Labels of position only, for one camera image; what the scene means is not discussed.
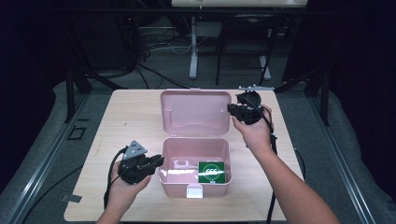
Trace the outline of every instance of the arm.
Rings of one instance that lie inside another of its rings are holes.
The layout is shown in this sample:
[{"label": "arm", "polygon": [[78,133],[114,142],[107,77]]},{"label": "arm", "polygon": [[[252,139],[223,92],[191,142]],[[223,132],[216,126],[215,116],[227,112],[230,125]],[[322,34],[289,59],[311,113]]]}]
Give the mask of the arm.
[{"label": "arm", "polygon": [[113,166],[111,180],[116,180],[111,185],[107,207],[97,220],[96,223],[98,224],[119,223],[124,213],[134,202],[137,193],[144,189],[151,179],[151,176],[148,175],[141,182],[130,185],[124,182],[121,178],[118,178],[119,165],[120,162],[118,161]]},{"label": "arm", "polygon": [[[270,118],[265,110],[265,117]],[[235,117],[233,126],[242,134],[274,190],[289,223],[339,223],[332,209],[272,150],[269,128],[263,119],[246,125]]]}]

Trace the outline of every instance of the open box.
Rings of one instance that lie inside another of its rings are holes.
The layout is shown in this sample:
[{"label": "open box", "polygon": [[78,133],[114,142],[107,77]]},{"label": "open box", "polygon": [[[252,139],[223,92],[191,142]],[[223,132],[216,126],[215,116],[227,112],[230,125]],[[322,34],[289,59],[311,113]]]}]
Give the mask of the open box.
[{"label": "open box", "polygon": [[[161,94],[163,129],[172,134],[163,142],[165,160],[160,181],[169,197],[219,197],[232,180],[230,149],[221,134],[230,128],[226,91],[168,90]],[[224,183],[199,183],[199,162],[224,162]]]}]

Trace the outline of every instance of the gray carpet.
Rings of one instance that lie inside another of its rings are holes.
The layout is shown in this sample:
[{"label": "gray carpet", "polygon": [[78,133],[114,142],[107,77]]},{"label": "gray carpet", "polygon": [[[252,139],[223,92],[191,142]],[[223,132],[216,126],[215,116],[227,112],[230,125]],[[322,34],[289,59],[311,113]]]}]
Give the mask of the gray carpet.
[{"label": "gray carpet", "polygon": [[[220,78],[220,85],[216,86],[217,61],[214,53],[214,42],[204,43],[199,51],[198,78],[195,80],[189,79],[190,51],[185,54],[176,54],[171,49],[155,50],[151,52],[150,57],[143,65],[155,69],[165,77],[170,77],[180,83],[205,89],[236,89],[238,86],[248,86],[258,82],[259,76],[224,76]],[[273,79],[265,82],[264,86],[277,87],[281,85],[280,80],[289,48],[289,40],[280,39],[278,41],[278,47],[269,67]],[[141,71],[151,89],[177,88],[175,84],[158,75],[143,68],[141,68]],[[102,74],[109,76],[113,73],[107,71]],[[146,88],[144,79],[137,71],[111,80],[129,89]],[[94,87],[92,94],[84,96],[76,92],[76,96],[84,104],[72,123],[68,124],[68,128],[64,125],[66,113],[65,84],[61,83],[54,89],[57,94],[57,101],[48,122],[37,137],[21,168],[0,195],[0,206],[2,207],[0,220],[2,220],[2,223],[14,220],[10,217],[14,216],[15,212],[21,212],[15,211],[15,208],[19,208],[17,205],[25,187],[35,174],[36,168],[54,147],[54,143],[59,143],[59,153],[55,155],[54,163],[44,176],[45,181],[38,186],[39,191],[35,196],[36,200],[63,176],[83,164],[111,94],[109,88],[98,81],[90,80],[90,82]],[[316,118],[317,111],[310,104],[310,100],[304,97],[301,91],[303,87],[304,83],[291,91],[279,93],[277,98],[290,132],[291,141],[304,158],[305,181],[325,199],[342,223],[361,223],[359,214],[334,163],[329,140],[321,129],[320,120]],[[388,195],[378,188],[370,173],[362,164],[356,136],[336,96],[333,94],[330,97],[329,121],[333,136],[342,149],[348,167],[355,177],[376,223],[396,223],[396,206]],[[85,128],[86,131],[80,140],[66,139],[73,127]],[[57,139],[59,133],[64,130],[67,130],[66,138]],[[26,218],[25,223],[66,223],[64,210],[67,204],[62,202],[61,198],[65,194],[72,193],[78,180],[78,174],[79,171],[74,172],[48,192],[32,210],[29,217]],[[26,215],[28,209],[29,206],[24,207],[25,211],[21,214]]]}]

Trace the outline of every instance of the person's right hand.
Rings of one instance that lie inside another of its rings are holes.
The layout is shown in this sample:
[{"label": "person's right hand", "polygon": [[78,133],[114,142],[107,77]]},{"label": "person's right hand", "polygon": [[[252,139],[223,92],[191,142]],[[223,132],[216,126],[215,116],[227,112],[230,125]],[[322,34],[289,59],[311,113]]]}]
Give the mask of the person's right hand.
[{"label": "person's right hand", "polygon": [[[264,116],[272,124],[271,121],[271,108],[263,105],[265,108],[263,111]],[[233,126],[238,130],[243,138],[247,147],[252,151],[254,155],[262,150],[271,150],[270,141],[270,129],[264,119],[260,119],[254,124],[246,125],[239,121],[236,117],[232,116]]]}]

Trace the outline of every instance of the green card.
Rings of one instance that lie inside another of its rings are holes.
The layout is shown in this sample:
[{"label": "green card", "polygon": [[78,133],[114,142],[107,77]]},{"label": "green card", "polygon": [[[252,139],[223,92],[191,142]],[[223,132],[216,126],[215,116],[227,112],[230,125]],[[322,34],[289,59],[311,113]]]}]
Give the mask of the green card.
[{"label": "green card", "polygon": [[225,183],[225,169],[223,161],[200,161],[198,171],[198,183]]}]

